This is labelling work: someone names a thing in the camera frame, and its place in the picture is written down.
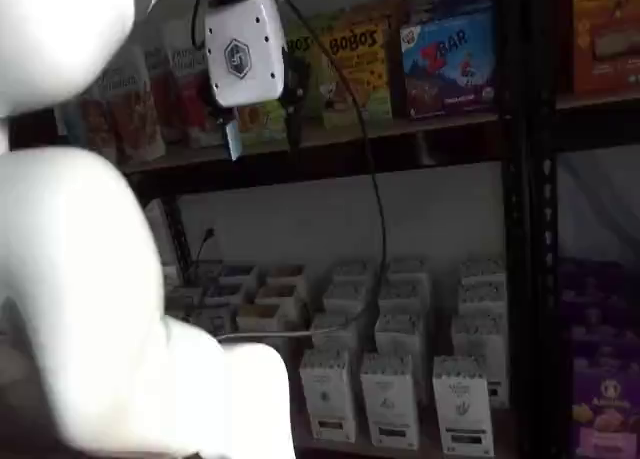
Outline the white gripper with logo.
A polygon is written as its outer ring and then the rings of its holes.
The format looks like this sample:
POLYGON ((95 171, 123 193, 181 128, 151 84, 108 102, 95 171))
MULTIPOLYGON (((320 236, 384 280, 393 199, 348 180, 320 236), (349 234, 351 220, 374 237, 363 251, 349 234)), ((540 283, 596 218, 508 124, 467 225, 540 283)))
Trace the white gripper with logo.
POLYGON ((290 150, 298 150, 302 110, 309 90, 309 63, 285 50, 276 0, 211 2, 204 15, 205 53, 217 103, 216 123, 229 156, 243 154, 234 107, 278 99, 282 94, 290 150))

